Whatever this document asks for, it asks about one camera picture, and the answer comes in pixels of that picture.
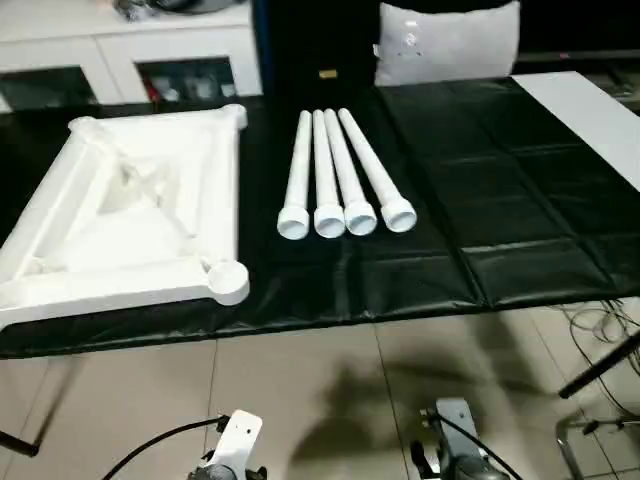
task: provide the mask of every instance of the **white shelf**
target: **white shelf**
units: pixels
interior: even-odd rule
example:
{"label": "white shelf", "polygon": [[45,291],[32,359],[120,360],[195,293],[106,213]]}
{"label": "white shelf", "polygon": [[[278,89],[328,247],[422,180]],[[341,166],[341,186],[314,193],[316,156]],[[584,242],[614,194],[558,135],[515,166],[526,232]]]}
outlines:
{"label": "white shelf", "polygon": [[249,2],[210,14],[127,22],[110,0],[0,0],[0,42],[250,25]]}

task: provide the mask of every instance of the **white pillow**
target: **white pillow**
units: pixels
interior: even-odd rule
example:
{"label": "white pillow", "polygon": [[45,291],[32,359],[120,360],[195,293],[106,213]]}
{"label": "white pillow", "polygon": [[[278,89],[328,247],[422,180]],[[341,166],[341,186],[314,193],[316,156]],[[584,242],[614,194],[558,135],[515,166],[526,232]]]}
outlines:
{"label": "white pillow", "polygon": [[424,14],[382,3],[376,85],[503,77],[518,53],[520,3]]}

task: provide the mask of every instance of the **white cabinet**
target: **white cabinet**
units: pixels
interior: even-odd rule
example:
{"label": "white cabinet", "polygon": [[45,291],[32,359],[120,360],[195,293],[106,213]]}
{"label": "white cabinet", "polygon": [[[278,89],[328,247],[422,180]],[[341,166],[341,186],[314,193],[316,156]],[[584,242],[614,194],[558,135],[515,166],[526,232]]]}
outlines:
{"label": "white cabinet", "polygon": [[111,4],[0,0],[0,111],[261,93],[250,1],[140,22]]}
{"label": "white cabinet", "polygon": [[0,111],[122,101],[90,37],[0,43]]}
{"label": "white cabinet", "polygon": [[182,29],[96,38],[126,103],[261,93],[250,27]]}

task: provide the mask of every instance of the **black plastic sheet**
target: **black plastic sheet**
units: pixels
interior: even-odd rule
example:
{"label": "black plastic sheet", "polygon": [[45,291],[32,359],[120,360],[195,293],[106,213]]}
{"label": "black plastic sheet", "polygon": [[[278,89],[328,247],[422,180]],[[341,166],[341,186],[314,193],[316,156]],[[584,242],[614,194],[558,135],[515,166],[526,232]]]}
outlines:
{"label": "black plastic sheet", "polygon": [[[265,98],[243,103],[239,256],[251,274],[249,298],[10,325],[0,332],[0,358],[640,294],[640,193],[510,79],[371,89],[334,105],[351,110],[416,208],[416,228],[401,235],[380,220],[362,238],[281,238],[275,224],[299,110]],[[69,120],[139,113],[152,107],[0,116],[1,238]]]}

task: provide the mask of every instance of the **tube end cap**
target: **tube end cap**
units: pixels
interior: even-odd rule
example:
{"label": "tube end cap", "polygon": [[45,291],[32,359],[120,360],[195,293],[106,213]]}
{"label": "tube end cap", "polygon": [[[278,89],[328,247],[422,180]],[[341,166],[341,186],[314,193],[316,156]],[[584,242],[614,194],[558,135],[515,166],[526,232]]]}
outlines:
{"label": "tube end cap", "polygon": [[223,260],[208,273],[211,296],[220,305],[236,305],[249,295],[249,271],[235,260]]}
{"label": "tube end cap", "polygon": [[369,202],[352,202],[344,209],[347,229],[358,237],[369,235],[378,224],[376,213]]}
{"label": "tube end cap", "polygon": [[418,221],[418,214],[413,209],[413,206],[407,199],[402,197],[391,200],[382,207],[381,212],[387,228],[394,233],[407,232]]}
{"label": "tube end cap", "polygon": [[320,205],[313,215],[316,232],[324,238],[336,238],[344,233],[344,211],[340,205]]}
{"label": "tube end cap", "polygon": [[300,240],[309,232],[309,214],[297,205],[288,205],[278,215],[278,233],[288,240]]}

